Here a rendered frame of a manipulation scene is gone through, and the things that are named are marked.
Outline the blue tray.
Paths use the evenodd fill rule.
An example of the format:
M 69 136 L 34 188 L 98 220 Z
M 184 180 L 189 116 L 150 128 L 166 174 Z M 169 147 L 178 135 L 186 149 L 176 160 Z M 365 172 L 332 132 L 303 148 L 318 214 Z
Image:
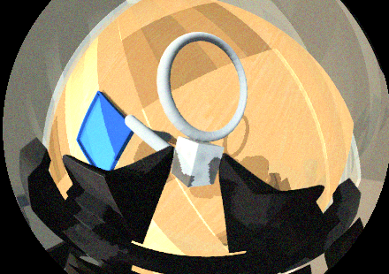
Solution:
M 98 90 L 77 136 L 78 145 L 88 163 L 113 171 L 132 135 L 132 129 L 126 127 L 125 115 Z

